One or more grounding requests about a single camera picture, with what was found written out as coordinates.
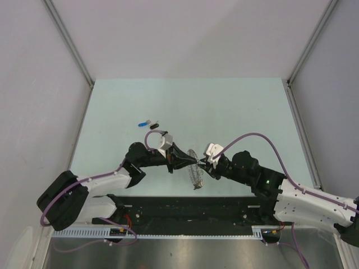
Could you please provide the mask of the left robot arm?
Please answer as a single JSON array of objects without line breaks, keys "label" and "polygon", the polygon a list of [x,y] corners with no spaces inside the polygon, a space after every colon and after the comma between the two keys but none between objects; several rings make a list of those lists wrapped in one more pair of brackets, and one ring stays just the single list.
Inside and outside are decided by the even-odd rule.
[{"label": "left robot arm", "polygon": [[79,178],[72,171],[62,172],[38,198],[40,224],[61,231],[77,221],[105,218],[112,224],[123,220],[113,191],[138,185],[146,176],[143,168],[166,166],[169,173],[197,163],[175,143],[165,150],[149,150],[141,142],[130,145],[120,166],[105,174]]}]

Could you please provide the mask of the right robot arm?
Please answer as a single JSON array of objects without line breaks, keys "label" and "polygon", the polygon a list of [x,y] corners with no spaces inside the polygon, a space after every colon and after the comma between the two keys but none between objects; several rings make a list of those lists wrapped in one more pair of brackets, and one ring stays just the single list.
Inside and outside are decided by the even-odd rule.
[{"label": "right robot arm", "polygon": [[353,198],[292,182],[286,175],[260,166],[248,151],[236,153],[231,159],[222,155],[214,160],[208,155],[199,167],[214,179],[227,178],[249,186],[261,200],[259,219],[265,225],[278,220],[312,226],[358,246],[358,201]]}]

